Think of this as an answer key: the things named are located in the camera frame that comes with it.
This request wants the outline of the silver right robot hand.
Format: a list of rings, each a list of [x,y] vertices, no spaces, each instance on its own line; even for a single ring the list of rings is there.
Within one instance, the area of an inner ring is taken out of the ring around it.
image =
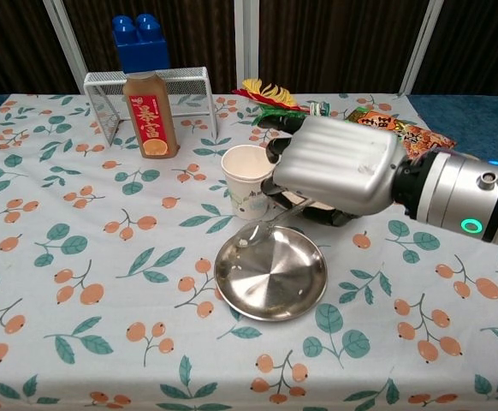
[[[267,115],[258,126],[284,132],[265,149],[274,169],[261,184],[278,205],[312,200],[306,218],[340,226],[393,204],[394,178],[409,160],[395,133],[326,116]]]

